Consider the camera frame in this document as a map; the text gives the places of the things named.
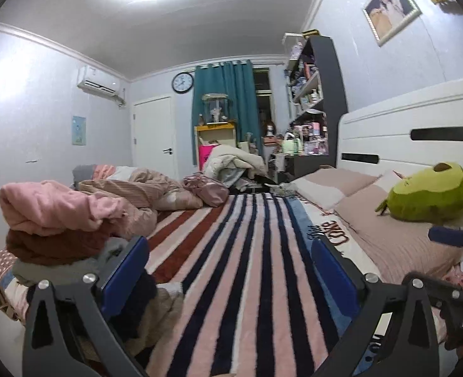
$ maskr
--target floor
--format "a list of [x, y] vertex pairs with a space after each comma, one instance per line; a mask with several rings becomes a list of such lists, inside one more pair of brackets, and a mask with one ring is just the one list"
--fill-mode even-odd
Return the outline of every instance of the floor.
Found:
[[[22, 377], [22, 345], [24, 327], [13, 322], [0, 311], [0, 359], [14, 377]], [[447, 377], [457, 362], [454, 350], [446, 351], [439, 346], [440, 377]]]

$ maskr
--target striped blanket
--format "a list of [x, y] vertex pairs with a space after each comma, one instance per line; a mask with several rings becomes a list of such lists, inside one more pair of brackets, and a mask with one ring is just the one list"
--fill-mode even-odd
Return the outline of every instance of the striped blanket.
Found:
[[182, 317], [154, 348], [150, 377], [309, 377], [338, 331], [292, 203], [229, 197], [173, 212], [149, 238], [146, 268], [182, 282]]

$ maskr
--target avocado plush toy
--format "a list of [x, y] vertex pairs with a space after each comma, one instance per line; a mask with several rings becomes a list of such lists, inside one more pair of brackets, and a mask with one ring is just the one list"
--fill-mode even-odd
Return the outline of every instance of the avocado plush toy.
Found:
[[463, 168], [440, 163], [404, 178], [376, 209], [403, 221], [440, 224], [463, 215]]

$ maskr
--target ceiling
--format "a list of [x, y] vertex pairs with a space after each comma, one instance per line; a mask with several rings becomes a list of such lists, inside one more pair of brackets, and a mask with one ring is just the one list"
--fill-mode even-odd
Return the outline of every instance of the ceiling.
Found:
[[218, 57], [283, 54], [311, 0], [7, 0], [0, 22], [135, 79]]

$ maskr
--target blue gripper pad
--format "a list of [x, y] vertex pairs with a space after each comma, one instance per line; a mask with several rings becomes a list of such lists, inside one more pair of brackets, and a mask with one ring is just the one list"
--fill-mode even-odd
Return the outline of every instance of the blue gripper pad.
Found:
[[140, 274], [145, 271], [144, 266], [149, 257], [147, 239], [137, 236], [101, 271], [96, 285], [96, 297], [105, 320], [120, 314]]
[[358, 302], [357, 289], [345, 270], [330, 253], [328, 247], [317, 237], [312, 243], [311, 256], [340, 312], [354, 319], [361, 308]]
[[439, 244], [463, 247], [463, 230], [434, 226], [428, 231], [428, 238]]

